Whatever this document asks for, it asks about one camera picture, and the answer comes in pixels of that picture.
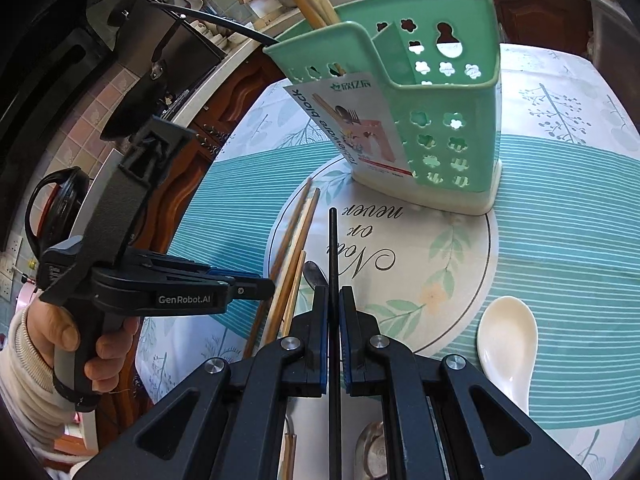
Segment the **cream sleeve forearm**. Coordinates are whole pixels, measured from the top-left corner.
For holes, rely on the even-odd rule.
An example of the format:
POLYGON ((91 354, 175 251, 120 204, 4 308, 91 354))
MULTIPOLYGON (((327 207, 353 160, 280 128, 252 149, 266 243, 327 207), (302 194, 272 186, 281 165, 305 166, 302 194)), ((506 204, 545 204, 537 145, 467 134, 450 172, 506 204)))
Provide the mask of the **cream sleeve forearm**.
POLYGON ((28 307, 12 318, 1 350, 2 399, 18 431, 40 460, 76 464, 78 457, 54 450, 54 441, 74 421, 75 408, 56 392, 52 367, 43 361, 29 338, 28 307))

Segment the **person's left hand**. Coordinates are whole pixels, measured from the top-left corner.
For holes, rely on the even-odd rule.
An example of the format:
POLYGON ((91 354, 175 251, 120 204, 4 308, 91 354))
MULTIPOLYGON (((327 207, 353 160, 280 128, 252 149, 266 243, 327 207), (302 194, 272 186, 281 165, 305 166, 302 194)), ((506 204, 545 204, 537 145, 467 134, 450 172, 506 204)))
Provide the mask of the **person's left hand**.
MULTIPOLYGON (((95 392, 111 392, 117 387, 139 326, 138 318, 125 318, 119 330, 98 339, 96 356, 85 364, 85 374, 95 392)), ((62 308, 39 298, 32 300, 26 309, 26 327, 32 344, 48 367, 54 365, 55 350, 74 352, 79 347, 80 336, 72 318, 62 308)))

